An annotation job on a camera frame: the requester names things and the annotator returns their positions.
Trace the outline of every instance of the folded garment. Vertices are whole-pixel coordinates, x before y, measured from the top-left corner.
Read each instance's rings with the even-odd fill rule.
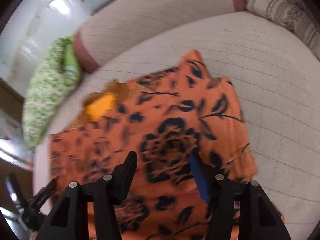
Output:
[[[58,38],[49,47],[30,81],[23,106],[25,141],[37,145],[63,100],[77,87],[82,69],[72,38]]]
[[[193,50],[176,67],[127,84],[138,92],[106,116],[52,135],[55,197],[70,181],[84,184],[111,173],[135,151],[138,166],[128,197],[115,208],[122,239],[201,239],[212,210],[199,196],[188,154],[198,152],[232,180],[257,173],[232,82],[211,78]],[[94,239],[93,205],[88,212]],[[235,225],[232,239],[237,230]]]
[[[249,0],[247,10],[296,35],[320,60],[320,33],[308,15],[285,0]]]

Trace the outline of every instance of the green floral pillow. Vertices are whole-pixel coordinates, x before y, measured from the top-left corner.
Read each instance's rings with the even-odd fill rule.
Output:
[[[82,77],[72,41],[70,37],[55,40],[30,81],[22,118],[24,139],[29,145],[40,142],[58,107]]]

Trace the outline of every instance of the orange fabric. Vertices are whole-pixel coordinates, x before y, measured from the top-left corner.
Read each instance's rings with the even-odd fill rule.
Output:
[[[52,136],[57,194],[70,181],[84,184],[111,173],[135,151],[138,167],[129,195],[115,208],[122,239],[201,239],[211,212],[199,197],[188,153],[199,152],[233,180],[257,173],[234,87],[227,77],[211,78],[196,50],[177,67],[127,84],[138,84],[139,92],[107,116]],[[89,205],[94,238],[92,210]]]

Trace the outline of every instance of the metal screw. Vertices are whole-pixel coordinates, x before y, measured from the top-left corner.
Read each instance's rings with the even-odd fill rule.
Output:
[[[69,187],[74,188],[78,185],[76,181],[70,182]]]
[[[256,180],[254,180],[254,179],[251,180],[250,183],[251,183],[251,185],[254,186],[254,187],[257,187],[257,186],[259,185],[259,182],[256,181]]]
[[[224,180],[224,176],[222,174],[217,174],[216,179],[217,180]]]
[[[112,179],[112,175],[111,174],[107,174],[103,176],[103,180],[108,181]]]

